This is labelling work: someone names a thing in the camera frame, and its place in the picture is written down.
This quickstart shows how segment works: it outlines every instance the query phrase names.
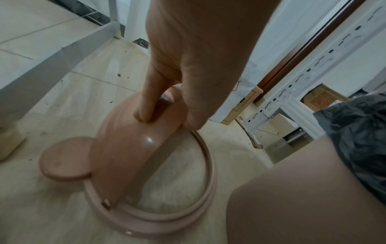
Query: cardboard box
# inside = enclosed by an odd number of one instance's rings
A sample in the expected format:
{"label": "cardboard box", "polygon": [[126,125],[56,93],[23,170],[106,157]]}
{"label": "cardboard box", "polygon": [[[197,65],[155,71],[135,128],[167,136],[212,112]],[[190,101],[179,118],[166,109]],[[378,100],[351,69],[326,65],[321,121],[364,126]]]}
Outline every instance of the cardboard box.
{"label": "cardboard box", "polygon": [[222,124],[229,125],[244,109],[255,100],[263,90],[259,87],[255,87],[250,93],[244,97],[225,117],[221,122]]}
{"label": "cardboard box", "polygon": [[341,102],[350,101],[349,98],[321,84],[303,98],[303,103],[314,112],[317,112],[328,108],[337,100]]}

